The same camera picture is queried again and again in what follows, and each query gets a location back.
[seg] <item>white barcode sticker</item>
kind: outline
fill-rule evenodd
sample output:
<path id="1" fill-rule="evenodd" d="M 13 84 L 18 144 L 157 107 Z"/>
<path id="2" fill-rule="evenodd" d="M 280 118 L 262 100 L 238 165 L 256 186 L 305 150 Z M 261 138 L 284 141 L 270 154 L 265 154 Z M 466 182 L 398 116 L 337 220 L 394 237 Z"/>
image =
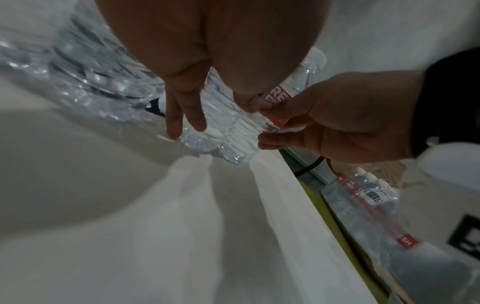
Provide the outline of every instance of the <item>white barcode sticker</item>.
<path id="1" fill-rule="evenodd" d="M 362 189 L 359 192 L 361 198 L 363 198 L 370 206 L 382 204 L 394 198 L 388 194 L 384 189 Z"/>

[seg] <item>pack of water bottles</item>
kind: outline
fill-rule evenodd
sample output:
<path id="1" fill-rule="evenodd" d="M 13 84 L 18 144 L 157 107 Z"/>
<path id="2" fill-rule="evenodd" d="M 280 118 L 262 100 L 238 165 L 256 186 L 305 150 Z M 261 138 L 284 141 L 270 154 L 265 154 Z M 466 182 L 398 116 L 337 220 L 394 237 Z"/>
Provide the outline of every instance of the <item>pack of water bottles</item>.
<path id="1" fill-rule="evenodd" d="M 277 104 L 299 94 L 314 83 L 316 75 L 326 63 L 325 55 L 319 49 L 312 48 L 287 79 L 259 97 L 264 102 Z M 200 98 L 207 129 L 197 132 L 184 119 L 180 140 L 200 154 L 218 150 L 226 161 L 236 165 L 248 163 L 258 153 L 257 137 L 260 133 L 278 132 L 286 123 L 272 121 L 260 113 L 249 114 L 242 111 L 234 103 L 231 89 L 223 83 L 213 68 Z"/>
<path id="2" fill-rule="evenodd" d="M 478 303 L 479 271 L 416 239 L 397 224 L 398 189 L 357 168 L 321 193 L 392 292 L 391 303 Z"/>
<path id="3" fill-rule="evenodd" d="M 47 80 L 56 100 L 77 112 L 131 121 L 164 90 L 94 0 L 6 0 L 0 16 L 0 63 Z"/>

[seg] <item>water bottle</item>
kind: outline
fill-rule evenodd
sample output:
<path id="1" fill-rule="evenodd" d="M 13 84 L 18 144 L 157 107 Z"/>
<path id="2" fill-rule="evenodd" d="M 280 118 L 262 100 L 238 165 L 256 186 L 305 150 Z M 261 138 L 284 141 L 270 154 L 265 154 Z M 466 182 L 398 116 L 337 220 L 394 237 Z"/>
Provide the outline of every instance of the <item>water bottle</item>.
<path id="1" fill-rule="evenodd" d="M 204 132 L 197 132 L 184 118 L 180 140 L 197 153 L 207 154 L 217 149 L 225 140 L 242 111 L 234 103 L 231 89 L 223 83 L 213 68 L 200 92 L 200 100 L 207 128 Z"/>
<path id="2" fill-rule="evenodd" d="M 289 99 L 314 83 L 318 73 L 327 63 L 322 51 L 312 48 L 304 61 L 280 85 L 261 98 L 272 104 Z M 260 113 L 244 113 L 234 124 L 220 145 L 220 153 L 230 163 L 242 165 L 248 163 L 259 151 L 258 135 L 262 132 L 278 132 L 286 121 L 271 121 Z"/>
<path id="3" fill-rule="evenodd" d="M 73 0 L 4 0 L 0 9 L 0 63 L 46 78 L 58 29 Z"/>
<path id="4" fill-rule="evenodd" d="M 158 97 L 162 81 L 111 32 L 94 0 L 79 0 L 48 65 L 61 100 L 94 116 L 126 121 Z"/>

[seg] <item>white table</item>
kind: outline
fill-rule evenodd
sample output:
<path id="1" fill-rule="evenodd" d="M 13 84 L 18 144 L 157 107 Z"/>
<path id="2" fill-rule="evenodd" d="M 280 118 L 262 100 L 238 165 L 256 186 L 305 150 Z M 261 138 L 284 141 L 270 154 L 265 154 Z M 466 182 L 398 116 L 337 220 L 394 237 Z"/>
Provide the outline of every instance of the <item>white table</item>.
<path id="1" fill-rule="evenodd" d="M 234 167 L 0 79 L 2 304 L 375 300 L 277 152 Z"/>

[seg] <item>black logo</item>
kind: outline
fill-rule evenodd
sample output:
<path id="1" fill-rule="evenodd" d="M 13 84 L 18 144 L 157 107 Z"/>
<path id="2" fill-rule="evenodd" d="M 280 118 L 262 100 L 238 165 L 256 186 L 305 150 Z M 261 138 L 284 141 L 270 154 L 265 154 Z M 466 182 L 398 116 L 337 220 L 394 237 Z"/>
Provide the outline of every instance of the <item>black logo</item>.
<path id="1" fill-rule="evenodd" d="M 448 240 L 449 245 L 480 260 L 480 219 L 465 215 Z"/>

